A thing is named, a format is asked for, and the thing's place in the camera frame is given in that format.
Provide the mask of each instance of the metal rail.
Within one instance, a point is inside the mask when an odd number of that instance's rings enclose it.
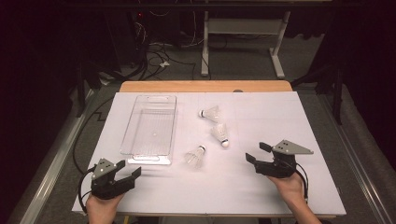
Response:
[[[75,143],[79,129],[83,124],[83,122],[85,121],[86,113],[91,108],[92,102],[95,97],[96,94],[92,90],[90,90],[86,97],[87,106],[85,107],[85,110],[83,111],[81,117],[73,121],[70,127],[71,130],[69,132],[69,135],[66,138],[62,139],[61,143],[59,143],[59,146],[53,146],[53,147],[58,147],[58,151],[46,175],[44,176],[43,181],[40,184],[40,187],[35,193],[35,197],[33,198],[29,207],[27,208],[20,224],[25,224],[25,223],[28,224],[28,223],[36,222],[38,216],[41,213],[42,208],[44,207],[48,197],[50,196],[55,186],[56,180],[58,179],[58,176],[62,171],[62,168],[64,167],[64,162],[67,158],[67,155],[71,150],[71,148],[73,147],[73,144]]]
[[[263,9],[355,9],[363,3],[333,3],[333,2],[255,2],[255,3],[177,3],[177,4],[109,4],[109,3],[68,3],[58,1],[61,7],[77,10],[108,11],[108,10],[178,10],[178,11],[223,11],[248,10],[260,11]]]
[[[346,159],[349,162],[349,165],[356,176],[358,183],[361,186],[361,190],[364,196],[367,199],[368,204],[370,204],[372,211],[375,215],[378,224],[392,224],[393,221],[387,211],[385,205],[382,203],[380,196],[377,193],[377,189],[373,184],[372,180],[366,173],[359,156],[356,153],[356,149],[352,146],[347,138],[347,134],[345,133],[343,127],[338,125],[332,116],[332,107],[330,105],[329,100],[324,95],[319,96],[319,101],[322,106],[325,108],[325,111],[329,115],[330,120],[332,121],[332,125],[335,127],[341,142],[345,147]]]

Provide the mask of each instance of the white table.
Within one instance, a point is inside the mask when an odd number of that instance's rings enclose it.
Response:
[[[272,154],[259,149],[259,142],[275,145],[282,139],[314,151],[296,156],[309,177],[309,205],[319,217],[346,213],[318,143],[296,92],[120,92],[108,114],[105,128],[92,155],[90,167],[106,158],[125,160],[120,144],[137,95],[175,95],[177,124],[173,162],[169,166],[142,165],[135,189],[121,201],[118,212],[136,216],[227,216],[289,217],[291,212],[275,186],[258,175],[245,160],[245,153],[272,161]],[[213,123],[200,119],[200,109],[218,105],[230,133],[230,146],[223,148],[210,135]],[[184,154],[205,145],[204,166],[191,169]],[[127,164],[116,175],[124,178],[139,165]],[[91,189],[89,177],[82,192]],[[81,212],[76,200],[73,211]]]

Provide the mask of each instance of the plastic tray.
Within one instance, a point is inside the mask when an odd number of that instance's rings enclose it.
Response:
[[[137,96],[120,153],[129,163],[170,164],[176,96]]]

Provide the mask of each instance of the human hand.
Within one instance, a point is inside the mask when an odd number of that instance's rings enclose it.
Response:
[[[276,178],[267,176],[276,185],[277,191],[283,201],[288,205],[290,211],[294,214],[300,224],[317,224],[320,223],[318,218],[306,204],[304,198],[303,180],[297,173],[286,177]]]
[[[102,200],[90,194],[86,202],[88,219],[90,224],[111,224],[117,213],[119,205],[124,194],[113,199]]]
[[[299,175],[294,173],[286,178],[276,178],[267,176],[279,191],[280,196],[287,205],[291,203],[305,203],[303,180]]]

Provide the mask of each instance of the badminton shuttlecock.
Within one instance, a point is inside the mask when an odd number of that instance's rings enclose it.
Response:
[[[207,110],[200,110],[199,117],[210,119],[216,123],[219,122],[219,107],[216,105]]]
[[[194,168],[200,168],[202,166],[202,159],[205,154],[205,147],[198,146],[195,150],[189,151],[184,155],[186,163]]]
[[[223,147],[230,145],[230,142],[228,141],[227,127],[225,124],[221,123],[216,125],[210,130],[210,132],[221,142]]]

